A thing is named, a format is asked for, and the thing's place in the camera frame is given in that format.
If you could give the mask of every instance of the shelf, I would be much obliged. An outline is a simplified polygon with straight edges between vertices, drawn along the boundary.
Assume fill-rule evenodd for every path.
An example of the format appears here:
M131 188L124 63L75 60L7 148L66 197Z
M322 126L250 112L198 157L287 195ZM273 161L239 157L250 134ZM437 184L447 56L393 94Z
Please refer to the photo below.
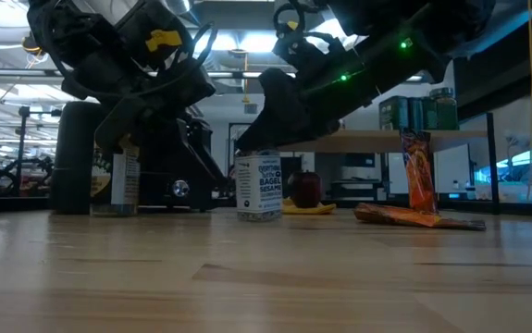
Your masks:
M439 152L488 138L485 130L428 130L430 149ZM400 153L402 142L397 130L340 130L313 142L279 147L281 152L314 153Z

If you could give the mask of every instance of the wooden tabletop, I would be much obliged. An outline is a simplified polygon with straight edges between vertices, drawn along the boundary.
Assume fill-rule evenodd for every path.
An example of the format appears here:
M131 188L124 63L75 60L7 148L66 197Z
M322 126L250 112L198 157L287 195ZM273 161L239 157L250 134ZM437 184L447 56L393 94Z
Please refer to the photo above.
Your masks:
M485 140L484 130L429 130L432 152ZM399 153L402 142L397 130L340 130L314 142L280 147L281 152Z
M532 218L0 214L0 332L532 332Z

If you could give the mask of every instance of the red apple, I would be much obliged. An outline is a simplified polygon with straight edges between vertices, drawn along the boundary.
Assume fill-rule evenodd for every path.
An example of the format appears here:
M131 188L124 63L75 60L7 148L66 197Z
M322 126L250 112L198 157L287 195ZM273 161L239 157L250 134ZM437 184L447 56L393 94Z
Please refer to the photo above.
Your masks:
M315 172L295 172L288 183L291 199L298 208L315 208L321 202L321 178Z

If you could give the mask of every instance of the black cylinder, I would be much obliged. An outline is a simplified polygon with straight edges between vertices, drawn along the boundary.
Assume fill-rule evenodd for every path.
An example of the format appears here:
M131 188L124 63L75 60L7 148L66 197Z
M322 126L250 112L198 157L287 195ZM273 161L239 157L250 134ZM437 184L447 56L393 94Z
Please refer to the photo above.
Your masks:
M60 215L88 215L94 133L105 109L86 102L67 103L58 128L51 208Z

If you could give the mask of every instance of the orange snack bag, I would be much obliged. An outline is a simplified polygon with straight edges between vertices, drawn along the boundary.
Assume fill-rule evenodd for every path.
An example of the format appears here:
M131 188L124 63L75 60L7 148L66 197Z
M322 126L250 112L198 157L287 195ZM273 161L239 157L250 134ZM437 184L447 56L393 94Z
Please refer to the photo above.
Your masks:
M429 162L430 133L402 129L403 162L410 194L410 207L418 212L438 212Z

